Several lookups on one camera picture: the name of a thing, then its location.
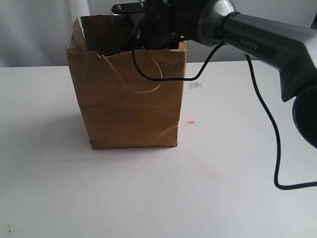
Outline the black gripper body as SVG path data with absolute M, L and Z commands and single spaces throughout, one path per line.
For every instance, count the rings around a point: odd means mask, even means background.
M 125 44 L 105 52 L 106 56 L 136 50 L 162 50 L 178 47 L 181 36 L 174 33 L 171 27 L 171 8 L 162 0 L 139 0 L 145 2 L 145 15 L 136 27 L 126 25 L 114 28 L 128 35 Z

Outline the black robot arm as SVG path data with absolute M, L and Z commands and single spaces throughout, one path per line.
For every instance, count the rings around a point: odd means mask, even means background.
M 279 71 L 281 98 L 294 99 L 301 136 L 317 144 L 317 32 L 239 13 L 229 0 L 145 0 L 115 4 L 116 27 L 131 25 L 136 44 L 160 49 L 173 36 L 204 46 L 233 46 Z

